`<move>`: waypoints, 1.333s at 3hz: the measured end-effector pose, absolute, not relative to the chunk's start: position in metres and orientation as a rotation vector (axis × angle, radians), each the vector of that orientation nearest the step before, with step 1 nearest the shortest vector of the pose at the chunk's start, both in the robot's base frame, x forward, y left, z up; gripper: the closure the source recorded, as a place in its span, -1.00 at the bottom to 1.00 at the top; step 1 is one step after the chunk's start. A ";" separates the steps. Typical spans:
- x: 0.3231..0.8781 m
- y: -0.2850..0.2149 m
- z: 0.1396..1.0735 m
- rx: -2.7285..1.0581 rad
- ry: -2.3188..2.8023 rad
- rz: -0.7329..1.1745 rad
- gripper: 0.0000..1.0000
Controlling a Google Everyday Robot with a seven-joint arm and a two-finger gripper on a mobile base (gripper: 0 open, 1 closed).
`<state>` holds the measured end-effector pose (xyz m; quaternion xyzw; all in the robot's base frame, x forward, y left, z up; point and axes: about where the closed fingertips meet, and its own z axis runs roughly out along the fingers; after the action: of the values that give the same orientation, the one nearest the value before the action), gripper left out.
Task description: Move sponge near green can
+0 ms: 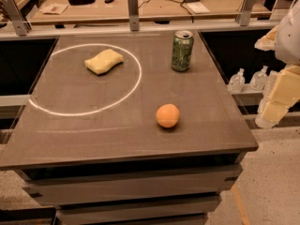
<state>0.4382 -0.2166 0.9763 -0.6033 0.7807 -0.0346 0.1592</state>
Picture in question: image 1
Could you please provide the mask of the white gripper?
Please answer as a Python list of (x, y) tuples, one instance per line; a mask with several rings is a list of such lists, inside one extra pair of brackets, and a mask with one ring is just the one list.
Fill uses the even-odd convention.
[(272, 128), (300, 100), (300, 0), (289, 10), (279, 25), (259, 38), (254, 48), (273, 51), (287, 65), (280, 72), (272, 70), (263, 89), (255, 124)]

